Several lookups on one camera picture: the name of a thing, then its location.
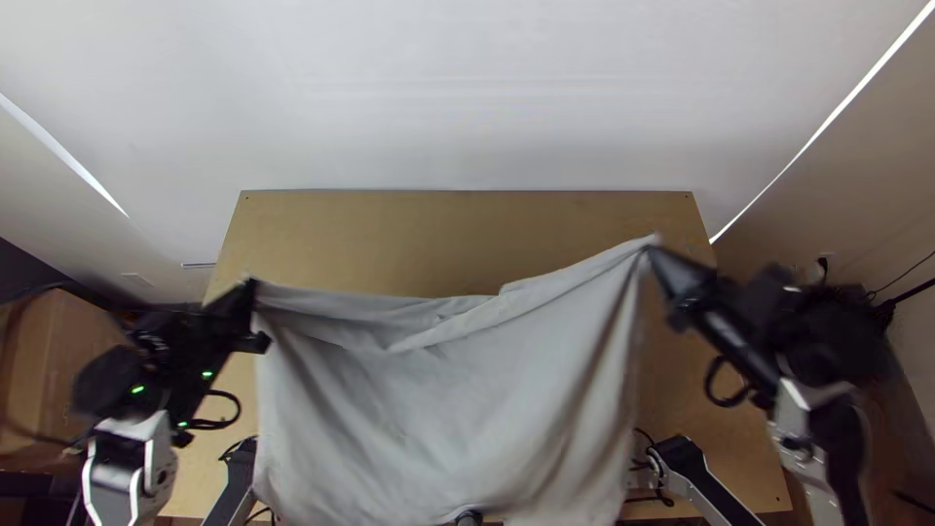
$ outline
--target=cloth fold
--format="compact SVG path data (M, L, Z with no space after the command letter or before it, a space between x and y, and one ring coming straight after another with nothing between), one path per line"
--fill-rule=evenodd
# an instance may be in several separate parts
M496 296L257 287L254 491L290 524L613 524L636 416L632 240Z

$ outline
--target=black wire bundle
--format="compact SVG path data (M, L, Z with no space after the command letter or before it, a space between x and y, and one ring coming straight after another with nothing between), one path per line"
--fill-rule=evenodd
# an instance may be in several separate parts
M642 435L646 440L648 440L650 443L649 447L655 446L655 440L653 440L653 438L650 436L649 433L639 428L633 428L633 432L636 432ZM631 471L648 470L652 466L649 462L641 462L641 461L634 461L633 464L634 466L630 468ZM651 503L655 501L661 502L666 507L675 506L675 501L673 501L672 499L669 499L665 495L662 495L661 488L655 488L655 495L652 497L635 497L632 499L627 499L623 502L625 504L632 504L632 503Z
M263 509L260 509L260 510L257 511L256 513L253 513L251 516L249 516L249 517L246 518L246 520L243 522L243 524L249 524L249 522L250 522L251 520L255 519L256 517L258 517L258 516L260 516L260 515L262 515L263 513L266 513L267 511L270 512L270 520L272 520L272 521L273 521L273 525L276 526L276 514L273 513L273 510L270 509L270 507L264 507Z
M219 391L217 389L209 390L206 394L207 396L220 396L221 398L227 398L234 402L234 406L237 408L237 412L234 414L234 417L230 420L205 420L202 418L195 418L189 421L188 429L195 431L217 431L223 430L224 428L229 427L231 424L237 422L241 417L241 401L239 398L230 394L226 391Z

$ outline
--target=gray cloth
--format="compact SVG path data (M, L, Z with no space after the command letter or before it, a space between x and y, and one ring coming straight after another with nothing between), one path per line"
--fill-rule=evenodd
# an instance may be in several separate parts
M497 296L261 282L254 490L288 524L613 524L635 418L633 240Z

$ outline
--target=wooden table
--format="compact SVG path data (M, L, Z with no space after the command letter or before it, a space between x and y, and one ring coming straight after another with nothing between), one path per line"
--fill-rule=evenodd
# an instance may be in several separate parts
M206 298L247 273L372 294L496 294L503 283L554 271L651 231L669 247L713 262L694 198L685 192L243 192ZM707 401L701 381L714 351L695 335L669 330L656 287L646 290L640 426L657 438L691 437L713 472L754 512L790 509L764 415L749 404L731 410ZM163 514L206 516L226 484L224 465L215 459L256 433L254 359L262 357L234 356L219 375L217 388L240 397L243 415L224 431L198 433L179 452L179 475ZM224 400L209 399L199 416L227 411ZM623 514L697 515L688 502L634 504Z

